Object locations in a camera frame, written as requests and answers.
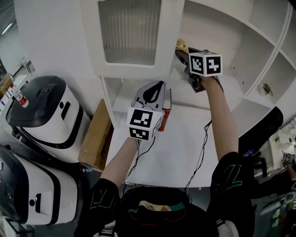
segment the shelf compartment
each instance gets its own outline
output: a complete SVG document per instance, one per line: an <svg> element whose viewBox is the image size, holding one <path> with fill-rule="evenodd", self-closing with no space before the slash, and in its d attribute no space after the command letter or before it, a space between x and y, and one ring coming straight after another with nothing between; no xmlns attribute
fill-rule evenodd
<svg viewBox="0 0 296 237"><path fill-rule="evenodd" d="M290 61L290 63L296 69L295 42L296 42L296 11L293 10L288 32L281 48L281 53L288 58L287 60Z"/></svg>
<svg viewBox="0 0 296 237"><path fill-rule="evenodd" d="M225 80L240 94L247 94L275 50L242 22L192 1L185 2L179 37L189 47L221 54ZM175 67L171 77L184 76L180 71L180 66Z"/></svg>
<svg viewBox="0 0 296 237"><path fill-rule="evenodd" d="M268 98L272 104L275 104L286 92L295 78L296 70L286 60L286 58L279 53L268 69L264 78L253 90L257 90L256 93L259 93L263 83L268 84L271 87L273 93L273 96L269 96Z"/></svg>
<svg viewBox="0 0 296 237"><path fill-rule="evenodd" d="M117 112L127 112L134 100L136 92L143 86L153 82L153 80L133 80L123 79L123 83L112 105L112 110ZM222 85L226 95L226 100L230 110L234 110L241 102L241 98L233 95L230 87ZM176 105L189 106L194 108L210 109L209 99L205 91L195 93L187 82L169 81L166 88L172 90L172 103Z"/></svg>
<svg viewBox="0 0 296 237"><path fill-rule="evenodd" d="M289 10L286 0L190 0L223 12L276 44Z"/></svg>
<svg viewBox="0 0 296 237"><path fill-rule="evenodd" d="M263 97L259 90L257 90L256 88L253 89L247 96L246 96L247 100L253 101L255 103L261 104L263 106L266 106L268 108L273 108L274 104L267 99L266 97Z"/></svg>

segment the red label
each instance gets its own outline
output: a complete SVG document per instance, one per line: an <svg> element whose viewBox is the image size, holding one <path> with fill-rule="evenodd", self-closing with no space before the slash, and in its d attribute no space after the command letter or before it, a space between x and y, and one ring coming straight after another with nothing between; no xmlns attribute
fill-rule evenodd
<svg viewBox="0 0 296 237"><path fill-rule="evenodd" d="M170 115L171 109L163 109L165 112L165 115L163 116L162 123L158 131L164 131L166 123L167 123L167 118Z"/></svg>
<svg viewBox="0 0 296 237"><path fill-rule="evenodd" d="M17 98L18 102L21 104L21 105L24 105L25 102L27 101L27 98L25 98L24 96L22 96L20 99Z"/></svg>

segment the white table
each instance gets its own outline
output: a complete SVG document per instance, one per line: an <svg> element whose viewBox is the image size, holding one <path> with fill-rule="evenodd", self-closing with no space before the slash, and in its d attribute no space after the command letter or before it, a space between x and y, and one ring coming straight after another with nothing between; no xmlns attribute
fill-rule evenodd
<svg viewBox="0 0 296 237"><path fill-rule="evenodd" d="M142 155L136 169L127 179L137 183L164 187L185 187L190 180L202 149L204 126L211 120L210 111L186 106L172 105L164 132L158 132L150 151ZM122 116L118 129L114 130L107 157L107 164L118 152L128 137L126 114ZM147 151L152 141L143 141L140 154ZM204 160L196 172L190 187L208 187L212 173L218 164L212 126L208 130Z"/></svg>

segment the frosted glass door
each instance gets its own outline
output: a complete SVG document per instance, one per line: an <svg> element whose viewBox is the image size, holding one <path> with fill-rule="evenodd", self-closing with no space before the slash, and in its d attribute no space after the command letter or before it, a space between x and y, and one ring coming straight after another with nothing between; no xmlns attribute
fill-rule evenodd
<svg viewBox="0 0 296 237"><path fill-rule="evenodd" d="M99 2L107 62L154 65L160 7L161 0Z"/></svg>
<svg viewBox="0 0 296 237"><path fill-rule="evenodd" d="M166 80L184 0L81 0L89 53L98 75Z"/></svg>

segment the black cable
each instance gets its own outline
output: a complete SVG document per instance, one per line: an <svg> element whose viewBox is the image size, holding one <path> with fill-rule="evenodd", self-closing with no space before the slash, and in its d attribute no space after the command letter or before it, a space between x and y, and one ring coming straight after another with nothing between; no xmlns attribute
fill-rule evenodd
<svg viewBox="0 0 296 237"><path fill-rule="evenodd" d="M130 176L131 172L134 171L134 170L136 169L136 166L137 166L137 163L138 163L139 158L140 158L142 155L146 154L148 151L150 151L150 149L151 149L151 147L153 146L154 142L155 142L155 137L154 137L153 142L152 142L151 146L149 147L149 149L148 149L147 151L143 152L142 154L140 154L140 155L136 158L136 162L135 162L134 166L130 169L130 171L129 171L129 172L127 173L127 175L125 176L125 179L124 179L124 181L123 181L123 184L124 184L124 187L123 187L123 195L124 195L124 191L125 191L125 188L126 188L125 180Z"/></svg>
<svg viewBox="0 0 296 237"><path fill-rule="evenodd" d="M219 77L218 77L218 76L215 76L214 78L215 78L216 81L219 83L219 85L221 86L222 91L224 92L223 87L222 87L222 85L221 85L221 83L220 83ZM203 140L202 150L201 150L201 152L200 152L200 155L199 155L199 158L198 158L198 161L197 161L197 166L196 166L196 169L195 169L195 171L193 172L193 175L191 176L189 182L187 183L187 185L186 185L185 188L184 188L184 192L187 194L187 196L188 196L188 188L189 188L189 186L190 186L190 183L191 183L191 181L193 180L193 178L194 178L196 172L200 169L200 167L202 166L202 164L203 164L203 162L204 162L204 148L205 148L205 145L206 145L206 143L207 143L207 141L208 141L208 129L209 129L209 126L210 126L211 124L212 124L212 120L211 120L211 121L210 121L210 122L209 122L209 123L203 128L204 131L205 131L205 136L204 136L204 140Z"/></svg>

